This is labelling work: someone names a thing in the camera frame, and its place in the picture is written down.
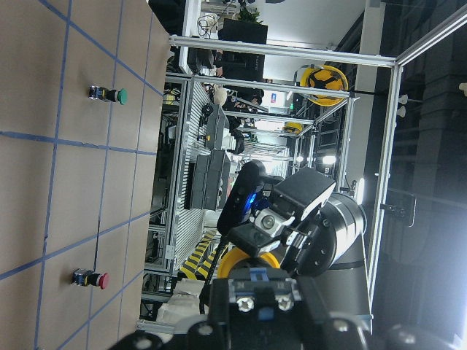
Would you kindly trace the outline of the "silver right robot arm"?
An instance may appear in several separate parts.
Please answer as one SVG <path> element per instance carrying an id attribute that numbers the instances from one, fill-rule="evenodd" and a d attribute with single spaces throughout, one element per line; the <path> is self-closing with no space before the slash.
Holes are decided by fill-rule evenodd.
<path id="1" fill-rule="evenodd" d="M 370 320 L 366 214 L 335 186 L 308 167 L 282 181 L 241 175 L 225 204 L 220 230 L 248 257 L 283 246 L 282 270 L 294 278 L 313 277 L 332 311 Z"/>

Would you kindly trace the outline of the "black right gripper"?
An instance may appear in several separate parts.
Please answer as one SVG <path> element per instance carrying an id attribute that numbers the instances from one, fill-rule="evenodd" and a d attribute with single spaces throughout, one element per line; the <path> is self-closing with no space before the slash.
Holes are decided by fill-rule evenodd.
<path id="1" fill-rule="evenodd" d="M 257 258 L 283 245 L 280 268 L 298 273 L 300 256 L 319 230 L 316 216 L 336 182 L 302 168 L 272 185 L 269 205 L 252 222 L 228 231 L 228 240 Z M 274 268 L 239 268 L 212 282 L 206 315 L 178 322 L 168 341 L 150 332 L 128 334 L 114 349 L 302 349 L 299 315 L 303 298 L 296 281 Z"/>

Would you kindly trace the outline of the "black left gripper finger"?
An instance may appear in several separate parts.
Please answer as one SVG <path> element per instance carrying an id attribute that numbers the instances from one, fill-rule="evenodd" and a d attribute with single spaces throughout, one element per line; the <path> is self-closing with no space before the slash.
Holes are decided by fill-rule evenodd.
<path id="1" fill-rule="evenodd" d="M 297 333 L 304 349 L 457 349 L 419 327 L 397 324 L 384 336 L 372 334 L 358 317 L 326 308 L 309 277 L 296 279 L 300 305 L 295 307 Z"/>

